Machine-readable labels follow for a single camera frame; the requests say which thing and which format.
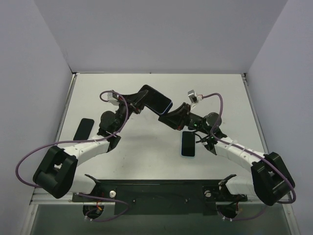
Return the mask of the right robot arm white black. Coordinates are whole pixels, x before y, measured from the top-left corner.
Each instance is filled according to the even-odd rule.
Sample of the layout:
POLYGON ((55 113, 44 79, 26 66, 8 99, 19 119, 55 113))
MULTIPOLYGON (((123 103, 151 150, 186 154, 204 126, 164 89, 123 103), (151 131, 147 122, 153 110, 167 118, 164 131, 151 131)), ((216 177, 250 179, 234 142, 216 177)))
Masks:
POLYGON ((174 130, 188 127, 206 134, 201 143, 208 151, 251 173, 248 178, 231 174, 220 180, 218 193, 223 200, 243 195, 257 197, 267 206, 285 203, 283 198, 294 191, 295 183, 279 154, 258 152, 236 143, 220 130, 222 119, 217 113, 200 117, 190 110, 190 105, 183 103, 176 110, 161 115, 158 120, 174 130))

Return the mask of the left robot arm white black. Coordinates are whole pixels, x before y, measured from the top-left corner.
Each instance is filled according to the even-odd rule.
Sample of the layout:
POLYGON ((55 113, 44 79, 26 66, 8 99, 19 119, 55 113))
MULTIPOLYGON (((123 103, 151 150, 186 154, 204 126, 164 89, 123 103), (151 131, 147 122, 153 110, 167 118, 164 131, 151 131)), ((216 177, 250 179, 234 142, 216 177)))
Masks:
POLYGON ((118 105, 118 109, 101 115, 97 134, 72 146, 51 146, 35 171, 33 182, 53 197, 59 199, 67 193, 83 193, 91 202, 99 199, 101 190, 96 186, 96 179, 76 176, 76 168, 93 157, 112 151, 118 145, 121 139, 118 133, 132 113, 139 114, 143 110, 148 91, 130 95, 108 91, 107 94, 108 101, 118 105))

